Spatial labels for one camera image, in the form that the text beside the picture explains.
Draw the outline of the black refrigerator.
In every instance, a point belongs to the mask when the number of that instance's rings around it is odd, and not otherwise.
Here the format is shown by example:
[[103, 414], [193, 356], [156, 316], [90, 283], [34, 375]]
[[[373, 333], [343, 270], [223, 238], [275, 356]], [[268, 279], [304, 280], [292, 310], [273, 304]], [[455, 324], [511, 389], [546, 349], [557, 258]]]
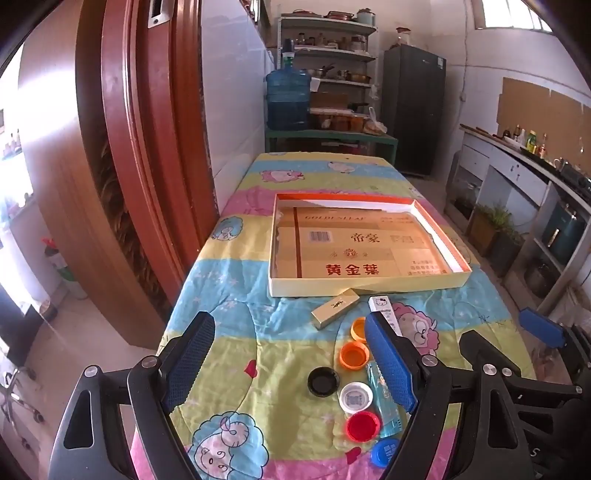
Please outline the black refrigerator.
[[384, 52], [381, 121], [398, 140], [394, 166], [412, 176], [432, 173], [441, 133], [447, 61], [410, 45]]

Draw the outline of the small orange bottle cap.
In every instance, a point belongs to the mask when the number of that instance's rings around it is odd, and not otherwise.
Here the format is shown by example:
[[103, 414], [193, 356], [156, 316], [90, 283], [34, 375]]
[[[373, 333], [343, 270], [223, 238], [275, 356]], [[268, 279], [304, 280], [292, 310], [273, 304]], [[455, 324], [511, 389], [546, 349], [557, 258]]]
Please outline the small orange bottle cap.
[[355, 321], [353, 321], [351, 329], [349, 329], [349, 333], [351, 333], [353, 340], [355, 340], [356, 342], [367, 342], [365, 325], [366, 319], [363, 317], [358, 317]]

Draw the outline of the red bottle cap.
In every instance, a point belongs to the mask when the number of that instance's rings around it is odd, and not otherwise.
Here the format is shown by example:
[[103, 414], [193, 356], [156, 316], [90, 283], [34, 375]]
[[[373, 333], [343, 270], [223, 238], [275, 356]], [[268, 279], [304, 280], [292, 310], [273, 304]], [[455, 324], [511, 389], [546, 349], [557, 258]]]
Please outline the red bottle cap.
[[381, 426], [380, 418], [373, 412], [356, 412], [346, 420], [346, 437], [356, 443], [366, 443], [378, 436]]

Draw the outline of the blue bottle cap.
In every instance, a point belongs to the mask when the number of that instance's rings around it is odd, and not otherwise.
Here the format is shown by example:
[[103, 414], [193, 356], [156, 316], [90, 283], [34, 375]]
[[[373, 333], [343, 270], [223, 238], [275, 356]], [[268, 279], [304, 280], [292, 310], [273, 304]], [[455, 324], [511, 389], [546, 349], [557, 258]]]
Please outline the blue bottle cap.
[[400, 440], [390, 437], [377, 441], [370, 451], [370, 461], [378, 468], [386, 468], [396, 455]]

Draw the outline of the cartoon patterned quilt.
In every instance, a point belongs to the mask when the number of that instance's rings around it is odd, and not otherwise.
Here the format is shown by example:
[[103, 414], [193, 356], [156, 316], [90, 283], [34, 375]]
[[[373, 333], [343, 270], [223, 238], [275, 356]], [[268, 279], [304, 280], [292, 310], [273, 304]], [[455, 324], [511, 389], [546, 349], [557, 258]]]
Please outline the cartoon patterned quilt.
[[215, 339], [185, 402], [171, 415], [190, 455], [221, 434], [238, 430], [228, 449], [230, 479], [377, 479], [370, 444], [346, 437], [335, 396], [308, 391], [308, 374], [339, 367], [339, 350], [362, 299], [342, 318], [315, 328], [318, 298], [274, 298], [269, 279], [271, 215], [280, 192], [369, 194], [419, 199], [420, 193], [385, 159], [331, 153], [263, 154], [226, 202], [188, 274], [165, 328], [180, 335], [205, 311]]

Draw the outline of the white kitchen counter cabinet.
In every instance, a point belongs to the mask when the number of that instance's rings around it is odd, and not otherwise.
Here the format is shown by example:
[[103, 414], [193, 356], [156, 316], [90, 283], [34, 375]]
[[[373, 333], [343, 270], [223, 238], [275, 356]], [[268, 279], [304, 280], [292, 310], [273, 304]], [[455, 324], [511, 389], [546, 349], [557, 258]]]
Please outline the white kitchen counter cabinet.
[[[477, 207], [499, 206], [508, 211], [524, 243], [502, 284], [518, 307], [549, 314], [590, 254], [590, 204], [559, 176], [511, 148], [508, 142], [465, 125], [460, 130], [463, 139], [448, 178], [445, 213], [466, 234]], [[550, 242], [543, 239], [559, 204], [573, 208], [584, 225], [572, 255], [565, 261], [559, 260]], [[543, 296], [536, 295], [526, 282], [526, 271], [536, 258], [558, 274]]]

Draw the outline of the teal lighter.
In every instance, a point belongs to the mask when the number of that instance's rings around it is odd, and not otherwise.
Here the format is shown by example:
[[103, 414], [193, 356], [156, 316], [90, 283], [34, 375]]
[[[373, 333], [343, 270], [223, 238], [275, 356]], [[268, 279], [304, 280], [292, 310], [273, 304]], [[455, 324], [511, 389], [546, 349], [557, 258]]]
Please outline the teal lighter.
[[380, 439], [386, 439], [399, 435], [403, 431], [403, 421], [399, 407], [391, 396], [386, 380], [384, 379], [377, 363], [372, 360], [367, 366], [367, 376], [370, 389], [374, 395], [374, 410], [381, 419]]

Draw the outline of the shallow orange-rimmed box tray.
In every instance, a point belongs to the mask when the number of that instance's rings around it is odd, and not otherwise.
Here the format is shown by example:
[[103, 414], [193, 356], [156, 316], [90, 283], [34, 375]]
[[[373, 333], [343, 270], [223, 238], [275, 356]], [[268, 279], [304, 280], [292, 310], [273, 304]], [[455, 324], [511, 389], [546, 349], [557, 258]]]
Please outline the shallow orange-rimmed box tray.
[[273, 297], [408, 293], [463, 286], [470, 264], [411, 198], [278, 194], [270, 230]]

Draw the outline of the white bottle cap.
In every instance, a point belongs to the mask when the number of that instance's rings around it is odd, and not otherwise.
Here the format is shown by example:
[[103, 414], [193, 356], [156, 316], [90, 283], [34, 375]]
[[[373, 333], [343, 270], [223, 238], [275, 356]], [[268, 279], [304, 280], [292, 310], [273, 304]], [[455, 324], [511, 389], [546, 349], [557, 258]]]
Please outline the white bottle cap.
[[346, 415], [353, 415], [369, 409], [374, 401], [373, 391], [363, 382], [351, 382], [339, 393], [339, 406]]

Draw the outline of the plastic bag of food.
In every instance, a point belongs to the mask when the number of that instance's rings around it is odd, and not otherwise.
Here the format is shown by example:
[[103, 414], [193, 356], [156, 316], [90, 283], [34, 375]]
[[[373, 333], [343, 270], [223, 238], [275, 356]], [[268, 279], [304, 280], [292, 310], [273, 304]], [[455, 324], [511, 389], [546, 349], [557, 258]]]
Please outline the plastic bag of food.
[[369, 107], [369, 118], [363, 124], [363, 132], [374, 136], [383, 136], [388, 133], [388, 128], [377, 119], [373, 106]]

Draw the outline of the white Hello Kitty lighter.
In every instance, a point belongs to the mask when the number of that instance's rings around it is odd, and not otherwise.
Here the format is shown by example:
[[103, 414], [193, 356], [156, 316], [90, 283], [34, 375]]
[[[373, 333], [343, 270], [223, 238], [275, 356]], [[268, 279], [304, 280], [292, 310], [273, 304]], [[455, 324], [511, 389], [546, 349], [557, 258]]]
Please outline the white Hello Kitty lighter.
[[370, 311], [381, 313], [398, 336], [403, 335], [396, 314], [394, 313], [393, 304], [388, 296], [370, 297], [369, 307]]

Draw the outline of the gold rectangular lighter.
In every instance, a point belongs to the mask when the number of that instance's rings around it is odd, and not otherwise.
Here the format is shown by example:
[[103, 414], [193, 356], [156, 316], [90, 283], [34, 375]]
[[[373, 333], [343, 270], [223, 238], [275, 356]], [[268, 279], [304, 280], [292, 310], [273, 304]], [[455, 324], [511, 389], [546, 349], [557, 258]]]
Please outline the gold rectangular lighter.
[[360, 301], [360, 296], [353, 289], [348, 289], [311, 311], [315, 328], [322, 330], [339, 316], [345, 314]]

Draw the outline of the black bottle cap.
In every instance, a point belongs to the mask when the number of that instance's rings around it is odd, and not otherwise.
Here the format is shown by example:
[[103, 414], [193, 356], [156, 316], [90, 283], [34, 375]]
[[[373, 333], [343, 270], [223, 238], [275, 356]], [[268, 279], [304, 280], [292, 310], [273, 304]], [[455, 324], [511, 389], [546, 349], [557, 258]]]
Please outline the black bottle cap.
[[339, 389], [339, 374], [329, 367], [315, 368], [308, 374], [307, 386], [312, 395], [329, 397]]

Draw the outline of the white shelving rack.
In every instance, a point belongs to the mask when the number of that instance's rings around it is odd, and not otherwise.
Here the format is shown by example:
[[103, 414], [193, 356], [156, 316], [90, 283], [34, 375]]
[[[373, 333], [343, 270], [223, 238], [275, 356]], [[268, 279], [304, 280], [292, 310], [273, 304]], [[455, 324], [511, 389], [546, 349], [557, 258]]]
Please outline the white shelving rack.
[[311, 76], [311, 106], [367, 115], [379, 102], [375, 12], [294, 9], [280, 13], [276, 46], [294, 47], [294, 66]]

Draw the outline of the large orange bottle cap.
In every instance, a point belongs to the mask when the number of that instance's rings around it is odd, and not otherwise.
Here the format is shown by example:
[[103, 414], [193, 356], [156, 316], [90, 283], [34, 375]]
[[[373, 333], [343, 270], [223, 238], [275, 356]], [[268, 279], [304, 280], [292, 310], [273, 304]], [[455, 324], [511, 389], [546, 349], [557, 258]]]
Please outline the large orange bottle cap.
[[370, 361], [370, 350], [359, 341], [349, 341], [339, 350], [339, 364], [352, 371], [363, 369]]

